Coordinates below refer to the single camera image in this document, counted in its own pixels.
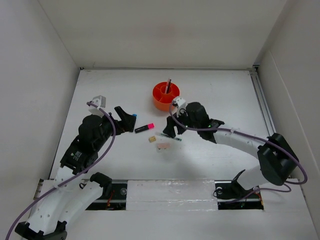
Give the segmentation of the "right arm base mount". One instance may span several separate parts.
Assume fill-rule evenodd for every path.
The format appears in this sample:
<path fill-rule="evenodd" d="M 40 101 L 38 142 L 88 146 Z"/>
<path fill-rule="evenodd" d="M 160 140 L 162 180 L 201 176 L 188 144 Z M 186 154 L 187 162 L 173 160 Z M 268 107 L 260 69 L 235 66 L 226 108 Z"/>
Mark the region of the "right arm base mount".
<path fill-rule="evenodd" d="M 245 170 L 232 180 L 218 180 L 212 196 L 217 199 L 218 210 L 264 210 L 261 194 L 254 188 L 245 190 L 238 178 Z"/>

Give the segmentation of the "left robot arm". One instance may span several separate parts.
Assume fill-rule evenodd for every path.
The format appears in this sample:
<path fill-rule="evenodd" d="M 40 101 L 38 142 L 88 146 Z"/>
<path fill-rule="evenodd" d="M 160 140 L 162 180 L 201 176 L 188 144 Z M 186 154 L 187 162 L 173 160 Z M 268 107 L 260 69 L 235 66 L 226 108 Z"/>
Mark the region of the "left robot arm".
<path fill-rule="evenodd" d="M 52 188 L 40 196 L 36 210 L 27 221 L 20 222 L 15 232 L 27 240 L 64 240 L 71 224 L 98 198 L 112 194 L 112 179 L 100 172 L 94 173 L 84 186 L 82 175 L 96 165 L 106 154 L 98 155 L 108 139 L 133 132 L 136 116 L 115 111 L 115 120 L 96 103 L 90 102 L 91 115 L 78 128 L 78 135 L 63 155 Z"/>

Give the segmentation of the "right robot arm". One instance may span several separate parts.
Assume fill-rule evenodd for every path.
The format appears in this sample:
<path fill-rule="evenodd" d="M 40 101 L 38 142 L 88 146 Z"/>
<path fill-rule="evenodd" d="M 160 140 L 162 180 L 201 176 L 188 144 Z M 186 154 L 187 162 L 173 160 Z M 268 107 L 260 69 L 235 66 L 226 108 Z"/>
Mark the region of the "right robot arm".
<path fill-rule="evenodd" d="M 242 170 L 228 185 L 227 189 L 237 197 L 243 197 L 254 187 L 265 183 L 282 186 L 299 166 L 292 149 L 280 134 L 261 138 L 225 128 L 225 123 L 210 118 L 199 102 L 186 103 L 181 97 L 176 97 L 169 108 L 176 108 L 176 113 L 170 113 L 167 117 L 164 134 L 174 138 L 187 130 L 194 131 L 205 141 L 232 147 L 258 160 L 258 166 Z"/>

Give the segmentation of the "black gel pen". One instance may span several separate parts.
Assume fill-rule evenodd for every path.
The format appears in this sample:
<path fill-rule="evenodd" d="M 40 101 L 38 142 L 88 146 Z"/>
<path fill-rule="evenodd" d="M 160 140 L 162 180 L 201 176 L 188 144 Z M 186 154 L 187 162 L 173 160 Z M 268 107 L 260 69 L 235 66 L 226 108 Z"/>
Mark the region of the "black gel pen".
<path fill-rule="evenodd" d="M 168 86 L 167 86 L 167 91 L 166 91 L 166 93 L 168 94 L 171 90 L 171 83 L 172 83 L 172 79 L 169 79 L 169 81 L 168 81 Z"/>

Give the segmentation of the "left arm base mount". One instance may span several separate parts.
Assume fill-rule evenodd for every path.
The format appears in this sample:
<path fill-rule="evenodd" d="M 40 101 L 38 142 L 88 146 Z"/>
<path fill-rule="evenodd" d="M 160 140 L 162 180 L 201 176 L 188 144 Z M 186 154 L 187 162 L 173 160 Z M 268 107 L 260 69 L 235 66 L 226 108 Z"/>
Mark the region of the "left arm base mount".
<path fill-rule="evenodd" d="M 124 211 L 126 210 L 128 181 L 112 180 L 103 173 L 94 173 L 89 180 L 83 180 L 79 184 L 81 190 L 86 188 L 87 183 L 91 180 L 97 180 L 103 183 L 102 195 L 93 201 L 85 210 L 86 211 Z"/>

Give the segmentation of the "green clear pen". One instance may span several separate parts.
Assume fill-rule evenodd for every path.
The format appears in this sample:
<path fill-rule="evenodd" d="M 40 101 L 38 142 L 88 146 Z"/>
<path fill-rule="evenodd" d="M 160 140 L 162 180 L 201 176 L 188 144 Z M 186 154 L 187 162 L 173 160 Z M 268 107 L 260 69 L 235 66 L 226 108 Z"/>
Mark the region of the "green clear pen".
<path fill-rule="evenodd" d="M 173 140 L 176 140 L 176 141 L 182 141 L 182 139 L 181 138 L 179 138 L 179 137 L 172 137 L 172 136 L 169 136 L 169 135 L 167 135 L 167 134 L 165 134 L 165 133 L 162 133 L 162 132 L 156 132 L 155 133 L 157 136 L 160 136 L 160 137 L 164 137 L 164 138 L 168 138 L 168 139 L 173 139 Z"/>

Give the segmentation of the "red clear pen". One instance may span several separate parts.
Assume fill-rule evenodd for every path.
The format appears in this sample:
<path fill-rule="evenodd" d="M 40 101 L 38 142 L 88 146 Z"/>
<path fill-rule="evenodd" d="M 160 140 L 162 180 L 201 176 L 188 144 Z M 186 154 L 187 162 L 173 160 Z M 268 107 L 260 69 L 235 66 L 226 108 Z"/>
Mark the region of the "red clear pen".
<path fill-rule="evenodd" d="M 165 91 L 164 91 L 165 94 L 168 94 L 168 89 L 170 88 L 170 87 L 169 87 L 169 86 L 170 86 L 170 83 L 171 83 L 171 79 L 169 78 L 169 79 L 167 80 L 167 83 L 166 83 L 166 86 L 165 86 Z"/>

